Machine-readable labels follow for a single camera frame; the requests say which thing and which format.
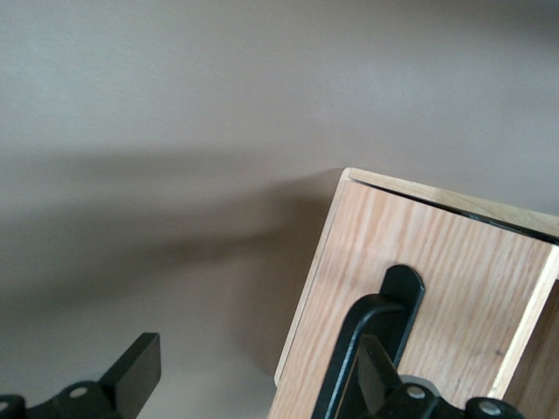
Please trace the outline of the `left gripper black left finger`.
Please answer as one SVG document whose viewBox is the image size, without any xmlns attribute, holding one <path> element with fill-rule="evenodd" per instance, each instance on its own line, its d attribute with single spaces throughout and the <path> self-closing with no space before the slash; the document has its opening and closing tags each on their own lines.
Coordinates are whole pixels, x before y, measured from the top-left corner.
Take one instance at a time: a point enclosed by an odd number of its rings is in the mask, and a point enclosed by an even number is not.
<svg viewBox="0 0 559 419">
<path fill-rule="evenodd" d="M 161 337 L 142 333 L 97 381 L 79 381 L 29 407 L 1 396 L 2 418 L 136 418 L 162 375 Z"/>
</svg>

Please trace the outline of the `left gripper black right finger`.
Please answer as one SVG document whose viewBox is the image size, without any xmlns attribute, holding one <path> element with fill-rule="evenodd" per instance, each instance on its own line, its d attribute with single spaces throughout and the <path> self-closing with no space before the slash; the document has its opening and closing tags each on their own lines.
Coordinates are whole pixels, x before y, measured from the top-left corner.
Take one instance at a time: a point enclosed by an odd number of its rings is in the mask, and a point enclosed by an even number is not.
<svg viewBox="0 0 559 419">
<path fill-rule="evenodd" d="M 379 339 L 361 338 L 357 351 L 357 382 L 367 418 L 522 418 L 502 400 L 474 397 L 459 409 L 426 385 L 404 382 Z"/>
</svg>

